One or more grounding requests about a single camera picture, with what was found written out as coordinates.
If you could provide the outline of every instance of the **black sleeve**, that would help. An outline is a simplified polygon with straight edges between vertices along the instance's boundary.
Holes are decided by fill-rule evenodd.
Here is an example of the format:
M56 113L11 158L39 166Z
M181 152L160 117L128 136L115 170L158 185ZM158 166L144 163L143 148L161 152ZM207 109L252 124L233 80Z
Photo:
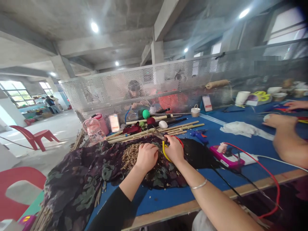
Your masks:
M130 213L131 203L118 187L93 219L88 231L121 230Z

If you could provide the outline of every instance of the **red ball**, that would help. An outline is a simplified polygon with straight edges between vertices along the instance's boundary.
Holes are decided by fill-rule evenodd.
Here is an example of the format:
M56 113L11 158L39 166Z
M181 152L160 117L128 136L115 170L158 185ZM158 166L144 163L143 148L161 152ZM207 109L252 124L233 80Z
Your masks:
M155 124L155 119L153 118L153 117L150 117L150 118L148 118L147 119L147 124L149 125L149 124Z

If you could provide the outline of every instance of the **silver bracelet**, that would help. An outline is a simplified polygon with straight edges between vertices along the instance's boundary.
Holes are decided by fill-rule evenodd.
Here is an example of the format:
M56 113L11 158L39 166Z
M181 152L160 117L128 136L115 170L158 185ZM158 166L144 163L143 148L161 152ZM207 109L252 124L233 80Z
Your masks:
M199 185L199 186L197 186L197 187L190 187L191 189L198 189L198 188L201 188L201 187L203 187L206 183L207 183L207 179L205 178L205 181L201 184L201 185Z

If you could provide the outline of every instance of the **power strip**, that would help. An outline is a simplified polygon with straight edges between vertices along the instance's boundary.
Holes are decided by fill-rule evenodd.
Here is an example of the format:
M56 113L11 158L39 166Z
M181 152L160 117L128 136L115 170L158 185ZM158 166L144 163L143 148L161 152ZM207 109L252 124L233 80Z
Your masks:
M259 161L258 157L255 156L254 154L250 154L253 158L255 158L257 161ZM243 161L245 161L244 165L248 165L248 164L253 164L256 163L256 161L254 161L250 156L248 156L247 154L240 152L240 157Z

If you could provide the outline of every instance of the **blue wire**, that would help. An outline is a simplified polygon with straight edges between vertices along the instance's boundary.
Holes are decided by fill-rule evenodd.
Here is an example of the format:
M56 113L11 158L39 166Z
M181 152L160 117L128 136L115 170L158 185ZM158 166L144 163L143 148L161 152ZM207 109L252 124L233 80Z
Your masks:
M125 123L126 123L126 117L127 117L127 114L128 114L128 113L129 113L129 111L131 110L131 107L132 107L132 106L130 106L130 107L129 107L129 109L128 109L128 111L127 111L126 115L125 115Z

